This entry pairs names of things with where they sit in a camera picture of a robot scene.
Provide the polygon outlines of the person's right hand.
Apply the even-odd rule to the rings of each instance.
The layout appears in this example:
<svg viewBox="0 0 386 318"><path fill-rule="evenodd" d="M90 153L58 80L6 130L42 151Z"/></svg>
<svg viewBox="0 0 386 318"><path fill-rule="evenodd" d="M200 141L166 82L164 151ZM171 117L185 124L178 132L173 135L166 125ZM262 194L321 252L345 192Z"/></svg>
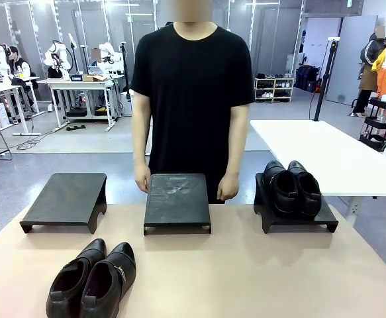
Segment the person's right hand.
<svg viewBox="0 0 386 318"><path fill-rule="evenodd" d="M146 163L135 163L134 180L138 188L144 193L149 192L151 172Z"/></svg>

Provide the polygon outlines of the person's left hand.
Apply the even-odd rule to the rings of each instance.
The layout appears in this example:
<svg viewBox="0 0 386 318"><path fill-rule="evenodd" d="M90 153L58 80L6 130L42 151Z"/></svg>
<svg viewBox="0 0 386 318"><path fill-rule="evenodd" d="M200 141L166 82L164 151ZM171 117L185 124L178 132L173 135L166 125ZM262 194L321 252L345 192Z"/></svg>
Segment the person's left hand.
<svg viewBox="0 0 386 318"><path fill-rule="evenodd" d="M226 201L236 197L239 187L239 174L225 173L218 185L217 199Z"/></svg>

